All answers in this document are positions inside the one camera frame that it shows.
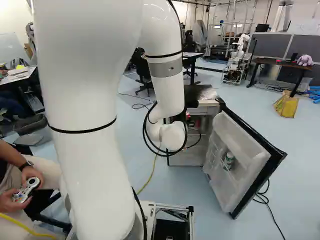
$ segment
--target white fridge door liner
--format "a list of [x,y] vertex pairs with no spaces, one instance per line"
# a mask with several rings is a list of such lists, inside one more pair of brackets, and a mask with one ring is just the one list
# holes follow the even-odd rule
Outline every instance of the white fridge door liner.
[[[222,210],[229,213],[236,208],[271,155],[223,111],[214,117],[212,127],[203,171]],[[227,152],[235,156],[231,170],[224,169]]]

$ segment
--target yellow cable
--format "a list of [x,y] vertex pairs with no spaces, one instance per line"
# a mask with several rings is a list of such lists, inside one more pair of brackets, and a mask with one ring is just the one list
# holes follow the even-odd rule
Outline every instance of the yellow cable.
[[23,228],[24,230],[26,230],[28,233],[30,233],[31,235],[33,236],[36,236],[36,237],[47,237],[47,238],[51,238],[53,240],[56,240],[57,238],[53,235],[50,235],[50,234],[42,234],[42,233],[37,233],[33,230],[31,230],[30,228],[28,228],[26,225],[24,225],[23,223],[19,222],[18,220],[8,216],[8,215],[5,215],[3,213],[0,213],[0,218],[3,218],[3,219],[6,219],[16,225],[18,225],[20,228]]
[[151,179],[152,179],[152,177],[154,175],[154,172],[155,172],[157,157],[158,157],[158,155],[154,156],[152,172],[151,172],[151,174],[149,176],[148,181],[146,181],[146,183],[142,186],[142,188],[139,189],[139,191],[137,192],[137,195],[139,195],[145,189],[145,187],[150,183],[150,181],[151,181]]

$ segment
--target open fridge door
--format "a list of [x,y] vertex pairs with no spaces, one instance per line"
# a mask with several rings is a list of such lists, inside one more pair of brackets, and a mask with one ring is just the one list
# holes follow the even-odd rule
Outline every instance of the open fridge door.
[[236,219],[287,154],[217,101],[203,171],[222,210]]

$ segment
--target black fridge frame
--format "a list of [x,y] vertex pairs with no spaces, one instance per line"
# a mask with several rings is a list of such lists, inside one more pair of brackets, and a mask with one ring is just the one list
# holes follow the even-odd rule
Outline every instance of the black fridge frame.
[[[241,117],[230,110],[225,101],[218,97],[215,99],[219,103],[219,113],[225,112],[232,120],[234,120],[242,129],[246,131],[254,140],[256,140],[265,150],[270,154],[270,158],[258,174],[257,178],[253,181],[245,195],[242,197],[238,205],[232,212],[229,212],[231,218],[236,219],[245,207],[254,198],[255,194],[267,182],[272,173],[277,169],[279,164],[286,158],[287,153],[276,148],[268,140],[266,140],[260,133],[246,123]],[[166,156],[167,165],[170,166],[169,155]]]

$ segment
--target black chair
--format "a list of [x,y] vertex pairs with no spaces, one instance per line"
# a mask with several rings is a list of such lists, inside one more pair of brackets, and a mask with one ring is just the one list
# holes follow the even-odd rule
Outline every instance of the black chair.
[[183,72],[183,75],[188,75],[191,77],[191,72],[189,69],[192,67],[192,60],[190,58],[185,58],[182,60],[182,66],[185,68],[186,71]]
[[183,52],[195,53],[196,52],[196,43],[194,42],[194,37],[192,30],[188,30],[185,33],[185,43],[182,48]]
[[135,81],[142,84],[142,86],[140,86],[140,89],[138,91],[135,91],[135,94],[138,95],[138,93],[142,92],[143,90],[147,90],[148,97],[150,97],[149,90],[154,89],[154,86],[151,81],[148,62],[146,59],[142,58],[142,55],[144,53],[145,51],[142,48],[136,48],[131,58],[131,62],[136,67],[136,73],[140,77],[140,79],[137,79]]
[[[24,155],[33,155],[30,148],[24,145],[12,145],[19,153]],[[71,223],[62,222],[42,215],[41,212],[57,201],[61,197],[61,193],[58,192],[54,196],[53,189],[40,189],[32,193],[32,200],[30,204],[24,209],[24,212],[32,221],[40,221],[58,228],[61,228],[65,234],[71,231]]]

